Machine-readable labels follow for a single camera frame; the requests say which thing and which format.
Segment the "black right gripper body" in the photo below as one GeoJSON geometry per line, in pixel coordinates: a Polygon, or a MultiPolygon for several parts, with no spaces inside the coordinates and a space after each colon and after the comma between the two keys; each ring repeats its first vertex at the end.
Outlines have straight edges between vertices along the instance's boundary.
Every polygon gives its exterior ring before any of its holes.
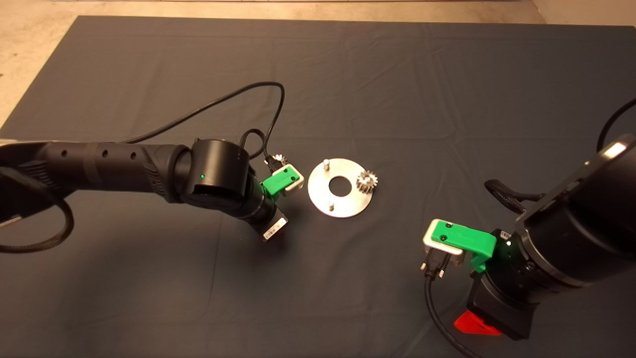
{"type": "Polygon", "coordinates": [[[512,340],[529,339],[537,308],[536,304],[520,303],[502,294],[487,276],[473,278],[467,309],[512,340]]]}

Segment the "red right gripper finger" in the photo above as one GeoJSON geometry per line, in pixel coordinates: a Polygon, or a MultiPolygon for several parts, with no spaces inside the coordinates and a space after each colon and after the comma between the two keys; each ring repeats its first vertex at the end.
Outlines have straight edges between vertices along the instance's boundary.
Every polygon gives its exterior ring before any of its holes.
{"type": "Polygon", "coordinates": [[[467,335],[500,336],[502,332],[494,326],[487,324],[484,319],[472,311],[464,311],[454,321],[454,327],[461,333],[467,335]]]}

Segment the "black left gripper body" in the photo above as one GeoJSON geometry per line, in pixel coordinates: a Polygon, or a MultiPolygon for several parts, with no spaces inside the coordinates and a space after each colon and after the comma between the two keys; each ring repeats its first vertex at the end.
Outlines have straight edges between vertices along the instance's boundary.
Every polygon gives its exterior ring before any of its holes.
{"type": "Polygon", "coordinates": [[[277,234],[282,233],[288,223],[288,217],[279,207],[274,206],[272,213],[267,214],[260,221],[253,222],[251,227],[257,232],[261,240],[270,242],[277,234]]]}

